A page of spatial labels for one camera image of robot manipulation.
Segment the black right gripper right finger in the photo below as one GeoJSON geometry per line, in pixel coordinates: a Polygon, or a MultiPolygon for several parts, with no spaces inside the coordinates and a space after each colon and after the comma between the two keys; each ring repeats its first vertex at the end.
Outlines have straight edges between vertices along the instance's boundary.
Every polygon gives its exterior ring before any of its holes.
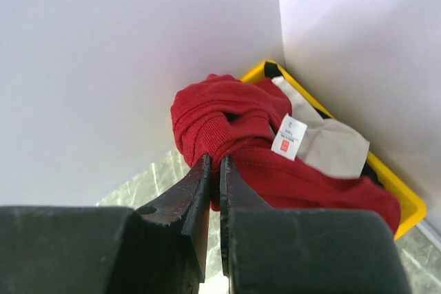
{"type": "Polygon", "coordinates": [[[230,293],[410,293],[384,220],[375,212],[276,209],[220,168],[220,248],[230,293]]]}

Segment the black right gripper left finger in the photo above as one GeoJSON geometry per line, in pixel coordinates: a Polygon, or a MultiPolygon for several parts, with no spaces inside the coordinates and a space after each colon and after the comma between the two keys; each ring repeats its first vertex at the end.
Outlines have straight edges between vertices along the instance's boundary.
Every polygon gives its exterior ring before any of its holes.
{"type": "Polygon", "coordinates": [[[210,158],[138,209],[3,206],[2,293],[197,293],[210,158]]]}

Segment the red t shirt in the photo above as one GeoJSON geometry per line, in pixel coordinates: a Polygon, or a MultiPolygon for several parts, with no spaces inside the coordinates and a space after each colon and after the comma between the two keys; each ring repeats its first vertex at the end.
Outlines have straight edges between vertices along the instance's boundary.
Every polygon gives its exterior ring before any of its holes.
{"type": "Polygon", "coordinates": [[[284,157],[289,143],[273,146],[292,106],[271,79],[249,84],[211,74],[179,91],[170,111],[176,146],[185,162],[193,166],[204,154],[212,158],[214,210],[220,208],[221,161],[231,156],[243,180],[275,208],[375,211],[392,231],[398,230],[398,199],[368,176],[328,176],[299,156],[284,157]]]}

